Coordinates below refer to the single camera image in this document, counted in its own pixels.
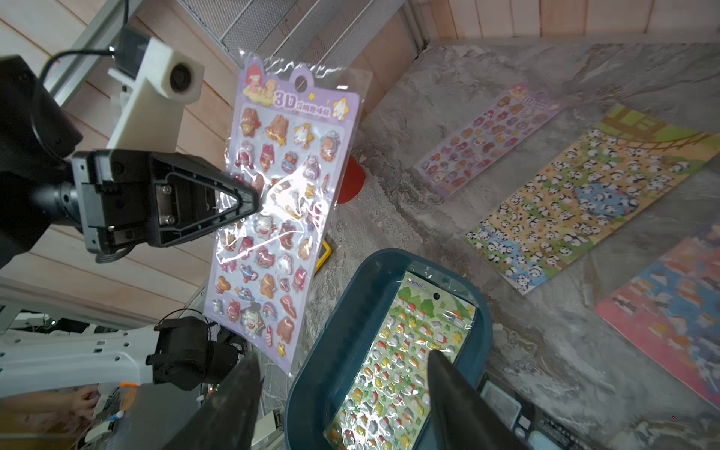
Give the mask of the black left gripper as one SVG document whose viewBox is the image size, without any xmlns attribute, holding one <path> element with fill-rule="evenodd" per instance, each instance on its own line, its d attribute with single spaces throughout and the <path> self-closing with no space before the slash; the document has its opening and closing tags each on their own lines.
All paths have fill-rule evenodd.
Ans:
<svg viewBox="0 0 720 450">
<path fill-rule="evenodd" d="M 96 150 L 20 56 L 1 59 L 1 264 L 53 225 L 78 230 L 99 263 L 168 248 L 258 213 L 258 192 L 180 153 Z"/>
</svg>

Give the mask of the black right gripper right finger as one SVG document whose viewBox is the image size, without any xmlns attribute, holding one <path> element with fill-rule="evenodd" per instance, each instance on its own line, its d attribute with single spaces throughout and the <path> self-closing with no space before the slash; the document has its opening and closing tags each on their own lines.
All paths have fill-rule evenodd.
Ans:
<svg viewBox="0 0 720 450">
<path fill-rule="evenodd" d="M 430 420 L 439 449 L 523 449 L 442 352 L 427 359 Z"/>
</svg>

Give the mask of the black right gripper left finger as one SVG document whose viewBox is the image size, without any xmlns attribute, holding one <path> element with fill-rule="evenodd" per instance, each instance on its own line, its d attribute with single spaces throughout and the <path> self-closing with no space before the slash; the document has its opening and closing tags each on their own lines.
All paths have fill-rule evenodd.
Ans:
<svg viewBox="0 0 720 450">
<path fill-rule="evenodd" d="M 227 375 L 219 392 L 172 439 L 166 449 L 249 449 L 263 390 L 257 354 L 247 354 Z"/>
</svg>

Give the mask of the green yellow sticker sheet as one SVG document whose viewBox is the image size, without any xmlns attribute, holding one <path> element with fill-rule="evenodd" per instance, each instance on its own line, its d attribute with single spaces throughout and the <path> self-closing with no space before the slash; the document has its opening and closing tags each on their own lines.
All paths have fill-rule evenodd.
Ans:
<svg viewBox="0 0 720 450">
<path fill-rule="evenodd" d="M 412 449 L 431 412 L 428 358 L 455 360 L 476 307 L 404 274 L 339 410 L 324 431 L 334 449 Z"/>
</svg>

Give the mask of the teal storage box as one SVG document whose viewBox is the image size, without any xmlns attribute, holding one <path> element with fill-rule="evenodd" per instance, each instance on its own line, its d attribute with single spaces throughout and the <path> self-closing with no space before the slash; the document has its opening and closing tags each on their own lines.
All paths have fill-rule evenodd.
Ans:
<svg viewBox="0 0 720 450">
<path fill-rule="evenodd" d="M 473 387 L 480 385 L 492 347 L 487 296 L 465 277 L 414 253 L 395 247 L 378 250 L 358 266 L 294 380 L 285 409 L 287 448 L 329 448 L 324 429 L 347 394 L 407 271 L 475 306 L 474 326 L 454 365 Z"/>
</svg>

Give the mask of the pink round sticker sheet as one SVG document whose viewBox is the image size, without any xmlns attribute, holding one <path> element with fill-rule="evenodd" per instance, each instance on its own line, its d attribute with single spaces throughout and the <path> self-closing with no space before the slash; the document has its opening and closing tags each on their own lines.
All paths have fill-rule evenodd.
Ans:
<svg viewBox="0 0 720 450">
<path fill-rule="evenodd" d="M 204 305 L 289 375 L 371 73 L 248 55 L 226 172 L 259 199 L 216 235 Z"/>
</svg>

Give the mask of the red blue cat sticker sheet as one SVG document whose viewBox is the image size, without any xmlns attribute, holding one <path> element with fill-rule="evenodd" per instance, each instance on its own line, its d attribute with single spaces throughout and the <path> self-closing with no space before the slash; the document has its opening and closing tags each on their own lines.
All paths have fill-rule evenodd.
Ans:
<svg viewBox="0 0 720 450">
<path fill-rule="evenodd" d="M 719 220 L 682 240 L 595 307 L 641 352 L 719 406 Z"/>
</svg>

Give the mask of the colourful small sticker sheet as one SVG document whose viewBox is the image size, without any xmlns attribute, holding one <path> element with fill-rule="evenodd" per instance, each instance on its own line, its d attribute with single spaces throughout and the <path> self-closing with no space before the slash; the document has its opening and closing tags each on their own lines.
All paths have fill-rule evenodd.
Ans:
<svg viewBox="0 0 720 450">
<path fill-rule="evenodd" d="M 527 294 L 718 153 L 716 133 L 615 104 L 465 239 Z"/>
</svg>

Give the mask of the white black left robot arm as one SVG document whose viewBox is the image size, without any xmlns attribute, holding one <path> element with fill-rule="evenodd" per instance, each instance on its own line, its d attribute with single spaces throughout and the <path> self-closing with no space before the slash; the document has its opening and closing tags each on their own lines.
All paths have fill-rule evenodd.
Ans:
<svg viewBox="0 0 720 450">
<path fill-rule="evenodd" d="M 168 248 L 208 236 L 259 209 L 258 195 L 201 157 L 131 150 L 77 150 L 82 137 L 18 55 L 1 60 L 1 261 L 27 253 L 53 225 L 82 233 L 98 261 L 146 244 Z M 203 318 L 100 335 L 1 340 L 1 394 L 83 384 L 220 383 L 236 347 L 214 341 Z"/>
</svg>

